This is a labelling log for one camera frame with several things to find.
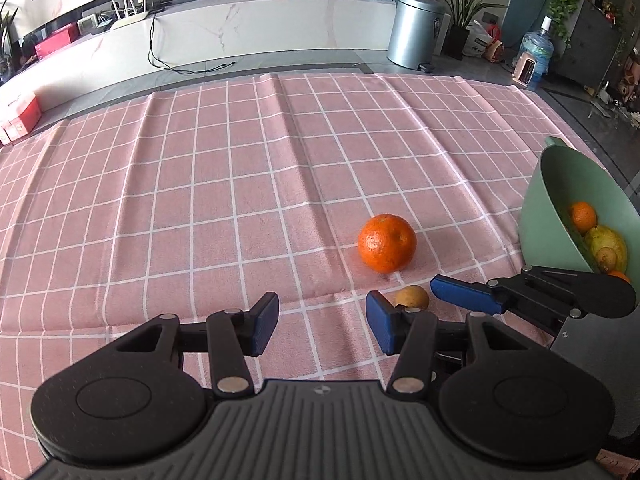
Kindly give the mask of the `small brown kiwi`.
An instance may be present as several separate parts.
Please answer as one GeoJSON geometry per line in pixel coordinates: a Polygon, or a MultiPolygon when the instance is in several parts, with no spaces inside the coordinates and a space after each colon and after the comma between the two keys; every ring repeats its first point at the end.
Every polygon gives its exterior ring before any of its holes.
{"type": "Polygon", "coordinates": [[[427,310],[430,305],[428,292],[419,285],[409,285],[396,292],[394,306],[413,310],[427,310]]]}
{"type": "Polygon", "coordinates": [[[598,268],[603,273],[616,270],[617,254],[612,247],[601,247],[597,250],[594,258],[597,261],[598,268]]]}

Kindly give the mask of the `orange tangerine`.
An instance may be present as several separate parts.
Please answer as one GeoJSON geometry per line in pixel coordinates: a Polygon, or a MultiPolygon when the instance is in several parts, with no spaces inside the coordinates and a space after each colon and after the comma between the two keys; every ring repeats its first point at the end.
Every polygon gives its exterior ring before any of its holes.
{"type": "Polygon", "coordinates": [[[408,266],[416,253],[416,232],[394,214],[372,217],[358,235],[358,252],[371,270],[390,274],[408,266]]]}
{"type": "Polygon", "coordinates": [[[576,202],[568,208],[570,220],[580,235],[585,235],[598,224],[597,211],[587,202],[576,202]]]}
{"type": "Polygon", "coordinates": [[[631,283],[630,278],[628,278],[628,276],[625,273],[620,272],[620,271],[615,271],[614,270],[614,271],[608,272],[608,276],[614,276],[614,278],[621,278],[626,283],[629,283],[629,284],[631,283]]]}

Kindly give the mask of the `yellow lemon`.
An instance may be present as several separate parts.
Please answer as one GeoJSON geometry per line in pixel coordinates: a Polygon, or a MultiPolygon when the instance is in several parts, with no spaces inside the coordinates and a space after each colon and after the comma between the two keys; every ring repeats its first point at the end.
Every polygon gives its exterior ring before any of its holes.
{"type": "Polygon", "coordinates": [[[598,224],[586,233],[584,241],[601,272],[626,272],[628,252],[620,233],[598,224]]]}

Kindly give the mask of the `green colander bowl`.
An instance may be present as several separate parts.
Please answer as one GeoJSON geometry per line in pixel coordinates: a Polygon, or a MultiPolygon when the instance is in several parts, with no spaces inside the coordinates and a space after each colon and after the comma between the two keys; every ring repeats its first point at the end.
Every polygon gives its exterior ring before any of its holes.
{"type": "Polygon", "coordinates": [[[546,139],[525,194],[518,222],[524,262],[528,266],[598,270],[570,220],[570,206],[577,202],[593,206],[599,222],[623,237],[628,255],[625,274],[638,286],[638,211],[604,169],[556,136],[546,139]]]}

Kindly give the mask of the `pink checkered tablecloth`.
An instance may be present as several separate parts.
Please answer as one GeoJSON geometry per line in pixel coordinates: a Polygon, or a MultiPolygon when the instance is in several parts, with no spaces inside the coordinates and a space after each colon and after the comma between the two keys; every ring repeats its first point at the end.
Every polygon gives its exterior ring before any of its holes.
{"type": "Polygon", "coordinates": [[[386,379],[364,297],[435,274],[520,270],[544,141],[585,142],[538,94],[460,76],[262,75],[154,92],[1,151],[1,474],[42,461],[50,376],[165,312],[280,299],[267,378],[386,379]],[[368,268],[361,228],[404,218],[416,253],[368,268]]]}

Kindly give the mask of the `pink small heater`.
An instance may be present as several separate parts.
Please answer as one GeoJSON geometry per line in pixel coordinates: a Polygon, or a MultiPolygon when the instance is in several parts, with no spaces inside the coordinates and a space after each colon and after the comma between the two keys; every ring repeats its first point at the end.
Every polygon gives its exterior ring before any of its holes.
{"type": "Polygon", "coordinates": [[[533,79],[536,70],[536,58],[529,52],[523,52],[515,63],[512,74],[513,81],[526,88],[533,79]]]}

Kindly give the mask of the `white plastic bag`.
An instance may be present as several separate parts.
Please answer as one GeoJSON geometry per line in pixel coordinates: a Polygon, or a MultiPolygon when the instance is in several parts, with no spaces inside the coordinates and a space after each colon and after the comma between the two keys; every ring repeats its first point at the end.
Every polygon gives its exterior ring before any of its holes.
{"type": "Polygon", "coordinates": [[[477,20],[472,21],[466,28],[469,33],[462,50],[462,54],[468,58],[481,58],[486,49],[494,42],[491,34],[488,34],[483,24],[477,20]]]}

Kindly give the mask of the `dark grey cabinet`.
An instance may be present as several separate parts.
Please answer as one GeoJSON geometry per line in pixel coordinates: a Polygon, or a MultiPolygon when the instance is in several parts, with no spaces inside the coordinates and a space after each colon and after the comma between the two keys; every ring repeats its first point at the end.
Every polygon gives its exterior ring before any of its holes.
{"type": "Polygon", "coordinates": [[[579,0],[576,12],[566,22],[566,30],[570,41],[556,44],[556,58],[550,70],[583,87],[599,89],[620,45],[622,30],[590,0],[579,0]]]}

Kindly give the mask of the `blue water jug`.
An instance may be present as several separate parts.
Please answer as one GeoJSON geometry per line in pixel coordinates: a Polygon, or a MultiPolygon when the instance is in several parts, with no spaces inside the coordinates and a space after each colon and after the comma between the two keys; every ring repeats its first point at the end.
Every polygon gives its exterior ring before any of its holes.
{"type": "Polygon", "coordinates": [[[527,85],[535,89],[542,76],[548,73],[549,64],[554,53],[554,45],[550,37],[552,19],[546,16],[536,32],[526,32],[521,41],[519,54],[526,52],[535,61],[535,67],[527,85]]]}

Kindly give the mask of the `silver pedal trash can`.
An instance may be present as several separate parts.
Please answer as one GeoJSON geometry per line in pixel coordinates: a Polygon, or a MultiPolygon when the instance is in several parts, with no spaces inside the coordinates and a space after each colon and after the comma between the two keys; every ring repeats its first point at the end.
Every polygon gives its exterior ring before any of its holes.
{"type": "Polygon", "coordinates": [[[396,0],[387,59],[408,70],[429,72],[445,7],[436,0],[396,0]]]}

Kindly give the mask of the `potted green plant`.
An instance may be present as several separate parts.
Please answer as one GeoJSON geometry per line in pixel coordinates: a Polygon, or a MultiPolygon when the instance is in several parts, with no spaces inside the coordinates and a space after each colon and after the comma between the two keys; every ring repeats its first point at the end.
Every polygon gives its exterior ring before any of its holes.
{"type": "Polygon", "coordinates": [[[456,60],[463,58],[463,48],[469,38],[469,24],[474,16],[487,9],[505,9],[504,3],[490,0],[442,0],[450,15],[450,24],[444,41],[444,55],[456,60]]]}

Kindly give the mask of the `red cardboard box on floor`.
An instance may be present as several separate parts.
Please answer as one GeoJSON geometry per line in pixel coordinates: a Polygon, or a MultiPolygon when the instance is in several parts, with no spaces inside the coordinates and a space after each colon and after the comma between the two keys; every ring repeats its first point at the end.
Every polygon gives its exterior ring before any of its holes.
{"type": "Polygon", "coordinates": [[[23,93],[8,104],[1,105],[0,141],[11,144],[28,136],[40,121],[41,110],[34,92],[23,93]]]}

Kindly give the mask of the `white marble tv console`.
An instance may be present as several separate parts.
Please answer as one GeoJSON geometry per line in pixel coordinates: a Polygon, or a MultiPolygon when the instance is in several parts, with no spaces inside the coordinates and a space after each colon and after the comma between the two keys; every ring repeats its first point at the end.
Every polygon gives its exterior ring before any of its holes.
{"type": "Polygon", "coordinates": [[[1,88],[1,103],[34,92],[43,110],[171,66],[297,50],[384,50],[395,6],[384,0],[200,0],[58,50],[1,88]]]}

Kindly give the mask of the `white wifi router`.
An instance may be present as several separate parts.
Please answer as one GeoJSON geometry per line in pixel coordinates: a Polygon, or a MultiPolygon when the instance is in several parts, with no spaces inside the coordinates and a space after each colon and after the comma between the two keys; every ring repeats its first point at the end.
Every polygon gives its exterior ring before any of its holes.
{"type": "Polygon", "coordinates": [[[139,23],[149,15],[148,0],[112,0],[115,13],[112,29],[139,23]]]}

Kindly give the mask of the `pink box on console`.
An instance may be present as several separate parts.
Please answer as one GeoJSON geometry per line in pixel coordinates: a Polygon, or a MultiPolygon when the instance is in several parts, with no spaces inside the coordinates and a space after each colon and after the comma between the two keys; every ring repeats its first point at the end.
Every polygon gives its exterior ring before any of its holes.
{"type": "Polygon", "coordinates": [[[48,55],[72,44],[79,37],[79,29],[76,23],[70,23],[58,30],[51,36],[42,40],[35,46],[37,58],[42,60],[48,55]]]}

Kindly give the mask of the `plant in glass vase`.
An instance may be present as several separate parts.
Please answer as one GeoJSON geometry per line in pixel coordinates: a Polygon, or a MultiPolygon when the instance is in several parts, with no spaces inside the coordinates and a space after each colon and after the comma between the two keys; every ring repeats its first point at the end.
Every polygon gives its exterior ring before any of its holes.
{"type": "Polygon", "coordinates": [[[9,0],[3,0],[1,5],[1,22],[0,22],[0,80],[5,84],[14,72],[12,41],[10,36],[10,28],[13,24],[17,10],[7,11],[6,5],[9,0]]]}

